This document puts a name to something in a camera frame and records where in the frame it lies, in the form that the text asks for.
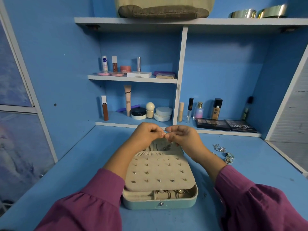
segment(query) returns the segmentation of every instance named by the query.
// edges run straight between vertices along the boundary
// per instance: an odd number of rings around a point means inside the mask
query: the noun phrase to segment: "person's right hand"
[[[204,146],[199,134],[194,128],[175,125],[169,126],[165,130],[169,132],[165,135],[165,138],[169,142],[178,143],[187,155],[197,163],[200,163],[202,157],[210,152],[206,146]]]

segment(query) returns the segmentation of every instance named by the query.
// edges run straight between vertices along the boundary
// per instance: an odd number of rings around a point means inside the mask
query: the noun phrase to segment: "purple shirt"
[[[118,175],[99,169],[80,192],[56,201],[35,230],[122,230],[124,185]],[[308,230],[308,222],[281,190],[255,184],[230,165],[219,172],[215,191],[226,208],[223,230]]]

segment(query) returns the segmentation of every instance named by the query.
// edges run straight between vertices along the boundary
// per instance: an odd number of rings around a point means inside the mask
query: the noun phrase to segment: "beige bag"
[[[121,17],[126,18],[206,18],[215,0],[115,0]]]

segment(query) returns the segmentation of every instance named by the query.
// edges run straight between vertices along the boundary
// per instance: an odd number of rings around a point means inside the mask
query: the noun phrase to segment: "hand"
[[[135,129],[124,145],[129,145],[136,154],[150,146],[155,139],[163,138],[164,135],[165,132],[158,125],[143,122]]]
[[[165,138],[169,142],[175,142],[179,144],[183,150],[189,155],[195,162],[200,163],[202,157],[210,152],[206,146],[202,143],[199,134],[194,128],[175,125],[166,128],[167,133]]]

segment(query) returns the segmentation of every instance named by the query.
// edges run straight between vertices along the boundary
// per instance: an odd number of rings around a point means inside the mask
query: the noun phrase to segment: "cream tube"
[[[128,117],[131,115],[131,89],[132,89],[131,85],[124,85],[125,98],[126,98],[126,112]]]

